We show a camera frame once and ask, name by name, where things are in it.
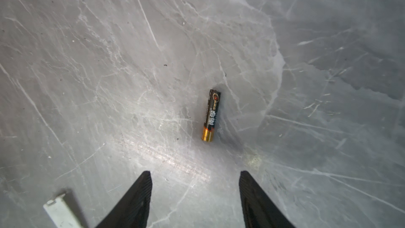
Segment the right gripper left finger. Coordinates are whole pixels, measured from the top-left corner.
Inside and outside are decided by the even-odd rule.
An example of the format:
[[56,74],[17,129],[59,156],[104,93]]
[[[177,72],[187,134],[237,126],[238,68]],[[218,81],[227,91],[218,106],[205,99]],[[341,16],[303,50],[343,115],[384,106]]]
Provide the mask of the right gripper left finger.
[[152,190],[151,174],[144,171],[97,227],[146,228]]

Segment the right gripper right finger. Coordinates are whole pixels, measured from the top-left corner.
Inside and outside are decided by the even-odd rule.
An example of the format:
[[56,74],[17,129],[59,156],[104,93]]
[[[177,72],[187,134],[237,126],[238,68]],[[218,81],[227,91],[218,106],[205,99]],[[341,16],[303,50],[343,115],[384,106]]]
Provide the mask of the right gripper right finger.
[[248,171],[240,172],[239,192],[247,228],[295,228]]

